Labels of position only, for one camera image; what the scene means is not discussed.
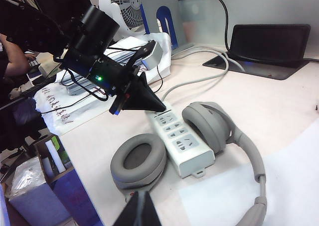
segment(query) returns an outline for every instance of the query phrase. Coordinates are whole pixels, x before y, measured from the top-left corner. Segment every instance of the gray headphones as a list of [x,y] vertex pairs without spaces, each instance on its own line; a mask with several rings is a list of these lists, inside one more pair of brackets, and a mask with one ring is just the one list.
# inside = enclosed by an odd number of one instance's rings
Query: gray headphones
[[166,165],[166,149],[155,134],[136,135],[115,152],[111,174],[125,200],[135,191],[149,191],[159,180]]
[[[195,132],[218,153],[226,144],[235,143],[247,154],[260,196],[237,226],[261,226],[267,209],[264,163],[255,144],[216,103],[195,102],[182,111],[182,117]],[[111,173],[117,187],[126,195],[136,190],[150,190],[161,176],[166,163],[163,141],[154,134],[141,134],[127,140],[115,153]]]

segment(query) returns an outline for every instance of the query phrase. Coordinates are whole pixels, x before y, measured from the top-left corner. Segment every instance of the box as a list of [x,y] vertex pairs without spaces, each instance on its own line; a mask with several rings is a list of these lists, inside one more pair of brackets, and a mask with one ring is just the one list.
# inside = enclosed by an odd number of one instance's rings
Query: box
[[[45,142],[53,136],[56,135],[50,135],[34,144],[40,159],[49,154]],[[53,193],[58,197],[79,226],[101,224],[100,218],[73,166],[52,179],[48,178],[47,181]]]
[[38,156],[17,167],[9,202],[32,226],[55,226],[70,218],[47,183]]

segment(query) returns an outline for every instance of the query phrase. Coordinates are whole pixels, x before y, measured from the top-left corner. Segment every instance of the fan grille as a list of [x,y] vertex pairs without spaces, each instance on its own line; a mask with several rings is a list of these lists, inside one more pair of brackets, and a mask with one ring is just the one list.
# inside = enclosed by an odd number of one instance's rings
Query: fan grille
[[140,11],[140,0],[111,0],[120,6],[122,17],[129,28],[141,26],[143,24]]

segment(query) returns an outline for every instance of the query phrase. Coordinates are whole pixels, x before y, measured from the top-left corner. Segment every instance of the white fan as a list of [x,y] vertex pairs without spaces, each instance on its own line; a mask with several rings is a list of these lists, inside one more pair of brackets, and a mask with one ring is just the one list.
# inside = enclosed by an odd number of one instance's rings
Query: white fan
[[141,0],[99,0],[100,10],[104,11],[120,26],[113,38],[115,41],[145,33],[140,4]]

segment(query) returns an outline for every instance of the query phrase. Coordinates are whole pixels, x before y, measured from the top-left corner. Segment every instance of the power outlet socket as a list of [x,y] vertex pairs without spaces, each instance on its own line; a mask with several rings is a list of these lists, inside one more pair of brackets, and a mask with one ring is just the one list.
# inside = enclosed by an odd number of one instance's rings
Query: power outlet socket
[[164,102],[163,113],[146,112],[152,127],[164,141],[170,161],[180,177],[205,175],[205,168],[212,165],[215,156],[210,147]]

